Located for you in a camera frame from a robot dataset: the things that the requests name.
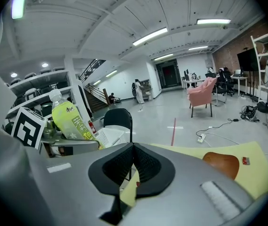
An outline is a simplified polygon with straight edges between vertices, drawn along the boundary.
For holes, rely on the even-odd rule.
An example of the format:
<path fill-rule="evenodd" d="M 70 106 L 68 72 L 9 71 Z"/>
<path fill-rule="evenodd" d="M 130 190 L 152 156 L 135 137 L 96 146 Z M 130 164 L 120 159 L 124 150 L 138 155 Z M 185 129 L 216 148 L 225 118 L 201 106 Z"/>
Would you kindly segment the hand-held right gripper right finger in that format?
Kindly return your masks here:
<path fill-rule="evenodd" d="M 242 226 L 253 198 L 234 180 L 203 160 L 145 145 L 175 168 L 170 185 L 156 196 L 136 199 L 124 226 Z"/>

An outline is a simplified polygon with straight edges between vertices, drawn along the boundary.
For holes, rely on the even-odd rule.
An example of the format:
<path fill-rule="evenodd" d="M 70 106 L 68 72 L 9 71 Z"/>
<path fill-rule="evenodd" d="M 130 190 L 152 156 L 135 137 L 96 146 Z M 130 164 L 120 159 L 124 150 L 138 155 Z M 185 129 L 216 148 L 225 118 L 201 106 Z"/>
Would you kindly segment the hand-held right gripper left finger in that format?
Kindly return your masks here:
<path fill-rule="evenodd" d="M 45 159 L 28 149 L 32 186 L 29 226 L 133 226 L 133 209 L 121 206 L 120 189 L 104 172 L 108 161 L 126 159 L 132 145 Z"/>

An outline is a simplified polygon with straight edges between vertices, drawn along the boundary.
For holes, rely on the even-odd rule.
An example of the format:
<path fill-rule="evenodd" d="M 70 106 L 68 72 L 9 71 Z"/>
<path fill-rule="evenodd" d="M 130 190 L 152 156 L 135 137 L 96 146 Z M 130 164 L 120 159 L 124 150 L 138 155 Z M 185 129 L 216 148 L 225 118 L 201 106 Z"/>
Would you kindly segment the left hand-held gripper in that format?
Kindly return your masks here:
<path fill-rule="evenodd" d="M 39 150 L 42 143 L 56 147 L 72 147 L 73 150 L 98 150 L 100 143 L 96 140 L 60 139 L 60 134 L 48 120 L 31 109 L 21 107 L 18 110 L 11 136 L 20 140 L 24 146 Z"/>

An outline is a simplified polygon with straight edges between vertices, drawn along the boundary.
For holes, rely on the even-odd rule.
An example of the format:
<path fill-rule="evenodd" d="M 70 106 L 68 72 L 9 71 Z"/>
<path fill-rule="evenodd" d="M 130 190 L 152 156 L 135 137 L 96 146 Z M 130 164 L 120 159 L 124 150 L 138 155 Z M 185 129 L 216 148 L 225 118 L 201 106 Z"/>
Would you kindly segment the green drink bottle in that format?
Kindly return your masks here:
<path fill-rule="evenodd" d="M 52 118 L 55 125 L 69 140 L 96 141 L 89 123 L 85 122 L 77 107 L 63 98 L 60 90 L 54 89 L 49 92 L 52 102 Z"/>

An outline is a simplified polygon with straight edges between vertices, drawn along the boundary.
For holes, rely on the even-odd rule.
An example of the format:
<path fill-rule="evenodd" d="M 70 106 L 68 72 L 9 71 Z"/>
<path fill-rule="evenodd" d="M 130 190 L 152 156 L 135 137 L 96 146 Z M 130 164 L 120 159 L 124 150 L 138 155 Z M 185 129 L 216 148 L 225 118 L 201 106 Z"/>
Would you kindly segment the brown wooden bowl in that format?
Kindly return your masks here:
<path fill-rule="evenodd" d="M 232 180 L 235 180 L 239 171 L 239 160 L 233 155 L 208 152 L 204 155 L 203 161 Z"/>

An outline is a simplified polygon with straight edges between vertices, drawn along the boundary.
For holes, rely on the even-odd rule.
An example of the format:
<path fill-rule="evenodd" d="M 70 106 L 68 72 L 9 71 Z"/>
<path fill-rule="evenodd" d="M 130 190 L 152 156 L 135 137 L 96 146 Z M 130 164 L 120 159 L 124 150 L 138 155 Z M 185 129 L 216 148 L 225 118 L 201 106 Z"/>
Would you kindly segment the table with yellow-green cloth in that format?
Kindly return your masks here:
<path fill-rule="evenodd" d="M 175 168 L 172 162 L 154 151 L 147 149 L 145 145 L 143 143 L 136 143 L 136 150 L 141 152 L 147 159 L 155 159 L 155 166 L 159 168 L 159 172 L 153 173 L 150 179 L 144 180 L 142 178 L 143 172 L 140 170 L 136 171 L 128 185 L 120 193 L 120 200 L 131 207 L 134 207 L 136 199 L 156 196 L 163 192 L 175 176 Z M 253 198 L 253 203 L 263 194 L 268 193 L 268 161 L 261 147 L 256 142 L 212 148 L 161 145 L 156 145 L 156 147 L 190 155 L 201 160 L 203 160 L 204 155 L 208 152 L 233 155 L 239 161 L 242 160 L 242 157 L 249 157 L 251 164 L 243 165 L 241 162 L 234 181 Z"/>

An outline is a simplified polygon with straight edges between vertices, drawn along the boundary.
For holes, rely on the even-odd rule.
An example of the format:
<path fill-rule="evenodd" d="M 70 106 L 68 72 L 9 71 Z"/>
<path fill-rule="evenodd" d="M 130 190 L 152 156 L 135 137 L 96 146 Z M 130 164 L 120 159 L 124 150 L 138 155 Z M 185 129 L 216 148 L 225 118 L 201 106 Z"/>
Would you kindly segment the white perforated plastic basket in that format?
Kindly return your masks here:
<path fill-rule="evenodd" d="M 95 136 L 102 148 L 109 148 L 115 145 L 126 143 L 125 132 L 123 130 L 102 128 Z"/>

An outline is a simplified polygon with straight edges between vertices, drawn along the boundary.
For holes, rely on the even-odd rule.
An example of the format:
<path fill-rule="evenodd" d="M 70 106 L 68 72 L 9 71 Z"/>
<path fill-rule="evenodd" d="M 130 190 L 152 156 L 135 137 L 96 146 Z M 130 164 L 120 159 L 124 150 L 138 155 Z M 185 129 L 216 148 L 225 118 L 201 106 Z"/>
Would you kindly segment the black folding chair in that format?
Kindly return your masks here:
<path fill-rule="evenodd" d="M 128 110 L 124 108 L 111 109 L 106 112 L 103 121 L 104 128 L 106 126 L 121 126 L 130 130 L 130 143 L 133 142 L 133 121 Z"/>

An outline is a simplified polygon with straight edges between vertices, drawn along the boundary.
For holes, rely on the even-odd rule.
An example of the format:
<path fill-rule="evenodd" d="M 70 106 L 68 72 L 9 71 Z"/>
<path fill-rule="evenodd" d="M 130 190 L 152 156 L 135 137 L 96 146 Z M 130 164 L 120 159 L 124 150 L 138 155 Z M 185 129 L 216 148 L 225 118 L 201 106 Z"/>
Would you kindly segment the white storage shelf rack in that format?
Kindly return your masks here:
<path fill-rule="evenodd" d="M 14 121 L 22 107 L 32 109 L 46 119 L 52 118 L 49 95 L 54 89 L 58 89 L 63 98 L 71 100 L 84 122 L 90 121 L 82 82 L 69 70 L 63 69 L 18 80 L 9 88 L 17 96 L 17 99 L 6 116 L 8 121 Z"/>
<path fill-rule="evenodd" d="M 258 102 L 267 102 L 268 99 L 268 81 L 266 75 L 266 66 L 268 64 L 268 33 L 257 38 L 251 36 L 253 48 L 257 58 L 258 66 L 258 86 L 256 96 Z"/>

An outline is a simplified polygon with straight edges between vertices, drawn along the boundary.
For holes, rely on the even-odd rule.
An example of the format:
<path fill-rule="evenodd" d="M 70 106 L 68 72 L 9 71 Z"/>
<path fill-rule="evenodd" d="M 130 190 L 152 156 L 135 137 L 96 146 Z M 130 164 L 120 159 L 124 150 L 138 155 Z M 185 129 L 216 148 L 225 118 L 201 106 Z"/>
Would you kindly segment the white desk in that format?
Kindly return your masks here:
<path fill-rule="evenodd" d="M 242 94 L 247 94 L 247 77 L 231 77 L 233 80 L 237 81 L 237 92 L 240 97 Z"/>
<path fill-rule="evenodd" d="M 188 84 L 191 85 L 191 84 L 196 84 L 196 83 L 199 83 L 199 82 L 203 82 L 204 79 L 200 79 L 200 80 L 192 80 L 192 81 L 187 81 L 187 80 L 182 80 L 182 88 L 187 91 L 188 89 Z"/>

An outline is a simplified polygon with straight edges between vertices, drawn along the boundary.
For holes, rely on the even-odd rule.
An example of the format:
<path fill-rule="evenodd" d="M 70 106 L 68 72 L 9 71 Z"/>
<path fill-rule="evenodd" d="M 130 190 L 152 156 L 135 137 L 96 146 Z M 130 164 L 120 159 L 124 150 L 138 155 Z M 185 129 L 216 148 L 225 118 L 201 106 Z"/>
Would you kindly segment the black office chair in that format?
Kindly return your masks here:
<path fill-rule="evenodd" d="M 217 78 L 216 84 L 214 85 L 212 93 L 214 95 L 221 94 L 222 96 L 233 96 L 233 83 L 231 83 L 225 76 L 224 70 L 219 70 L 219 77 Z"/>

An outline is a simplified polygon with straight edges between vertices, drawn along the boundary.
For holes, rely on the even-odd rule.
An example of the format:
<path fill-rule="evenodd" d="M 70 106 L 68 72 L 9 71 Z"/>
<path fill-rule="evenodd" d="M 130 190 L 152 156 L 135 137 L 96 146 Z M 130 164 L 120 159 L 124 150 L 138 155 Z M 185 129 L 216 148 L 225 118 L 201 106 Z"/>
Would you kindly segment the black double door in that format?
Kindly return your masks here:
<path fill-rule="evenodd" d="M 181 86 L 181 77 L 176 59 L 156 65 L 162 89 Z"/>

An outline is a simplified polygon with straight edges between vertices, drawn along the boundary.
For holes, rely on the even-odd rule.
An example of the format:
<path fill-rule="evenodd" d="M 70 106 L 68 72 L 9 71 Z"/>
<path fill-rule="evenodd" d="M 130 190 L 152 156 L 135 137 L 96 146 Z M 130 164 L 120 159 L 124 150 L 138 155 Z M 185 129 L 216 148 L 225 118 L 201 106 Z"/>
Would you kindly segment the black television screen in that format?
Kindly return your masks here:
<path fill-rule="evenodd" d="M 255 49 L 249 49 L 237 54 L 240 69 L 247 72 L 258 71 L 258 62 Z"/>

